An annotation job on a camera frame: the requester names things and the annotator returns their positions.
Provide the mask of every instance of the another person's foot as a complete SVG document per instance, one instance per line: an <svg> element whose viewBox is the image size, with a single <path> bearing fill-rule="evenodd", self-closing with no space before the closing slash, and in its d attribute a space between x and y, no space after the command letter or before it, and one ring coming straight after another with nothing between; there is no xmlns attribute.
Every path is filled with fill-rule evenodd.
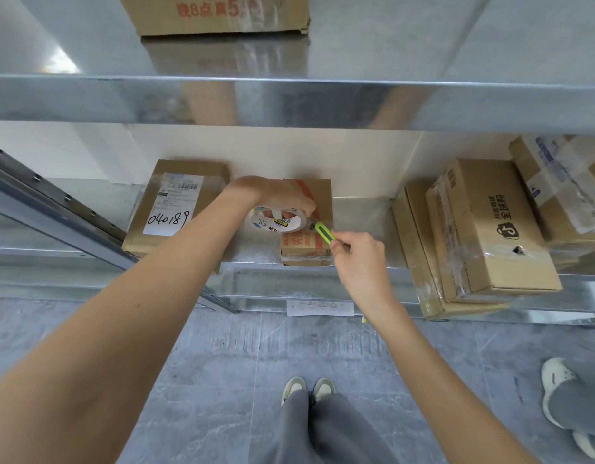
<svg viewBox="0 0 595 464"><path fill-rule="evenodd" d="M561 426L555 418L551 415L549 410L549 401L553 392L564 382L573 381L576 378L576 374L570 371L564 364L564 358L549 358L544 362L541 369L542 386L544 387L544 399L542 399L542 411L545 417L559 428ZM579 446L581 451L587 454L590 458L595 459L595 448L589 436L585 433L581 433L572 430L572 437L574 442Z"/></svg>
<svg viewBox="0 0 595 464"><path fill-rule="evenodd" d="M319 381L317 381L317 383L315 384L314 389L312 390L312 397L316 404L325 396L335 393L336 386L334 386L332 380L327 378L320 378Z"/></svg>
<svg viewBox="0 0 595 464"><path fill-rule="evenodd" d="M284 387L283 401L282 401L281 405L284 405L284 402L286 401L286 399L293 392L307 391L307 390L308 390L308 387L306 386L306 382L304 381L304 379L299 376L293 376L291 379L289 379L289 382L287 382L287 385Z"/></svg>

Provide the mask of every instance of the person's left hand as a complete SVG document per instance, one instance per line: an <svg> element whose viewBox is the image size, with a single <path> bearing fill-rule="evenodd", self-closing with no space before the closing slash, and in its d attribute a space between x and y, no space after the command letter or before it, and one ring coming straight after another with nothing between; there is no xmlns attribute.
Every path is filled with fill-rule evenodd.
<svg viewBox="0 0 595 464"><path fill-rule="evenodd" d="M242 191L255 192L256 207L272 209L298 208L309 217L317 204L306 197L302 190L290 179L267 179L261 176L244 176L235 179L230 187Z"/></svg>

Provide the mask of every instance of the forearm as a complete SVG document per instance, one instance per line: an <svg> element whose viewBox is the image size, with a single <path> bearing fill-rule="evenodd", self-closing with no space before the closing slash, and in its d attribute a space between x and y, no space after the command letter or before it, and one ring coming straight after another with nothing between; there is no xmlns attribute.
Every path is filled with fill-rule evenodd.
<svg viewBox="0 0 595 464"><path fill-rule="evenodd" d="M538 462L454 373L401 304L380 311L375 327L450 463Z"/></svg>
<svg viewBox="0 0 595 464"><path fill-rule="evenodd" d="M0 379L0 461L4 453L19 462L116 460L209 274L255 203L256 195L227 188Z"/></svg>

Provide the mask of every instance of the person's leg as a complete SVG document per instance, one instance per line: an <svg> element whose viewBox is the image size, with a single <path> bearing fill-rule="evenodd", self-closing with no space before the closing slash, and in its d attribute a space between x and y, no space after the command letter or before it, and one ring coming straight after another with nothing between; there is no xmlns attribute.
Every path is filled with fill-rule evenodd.
<svg viewBox="0 0 595 464"><path fill-rule="evenodd" d="M581 450L595 458L595 371L562 358L551 358L542 366L542 383L546 417L555 425L572 430Z"/></svg>
<svg viewBox="0 0 595 464"><path fill-rule="evenodd" d="M326 464L398 464L379 433L336 393L333 382L322 378L313 390L310 438Z"/></svg>
<svg viewBox="0 0 595 464"><path fill-rule="evenodd" d="M300 377L284 387L276 443L264 455L262 464L319 464L308 434L309 395Z"/></svg>

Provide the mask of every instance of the person's right arm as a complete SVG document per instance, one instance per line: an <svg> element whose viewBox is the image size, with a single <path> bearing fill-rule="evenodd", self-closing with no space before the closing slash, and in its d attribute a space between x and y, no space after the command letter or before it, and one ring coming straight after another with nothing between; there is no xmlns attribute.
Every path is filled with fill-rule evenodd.
<svg viewBox="0 0 595 464"><path fill-rule="evenodd" d="M536 464L539 461L503 426L426 340L394 299L383 243L368 233L332 231L340 280L385 340L411 396L451 464Z"/></svg>

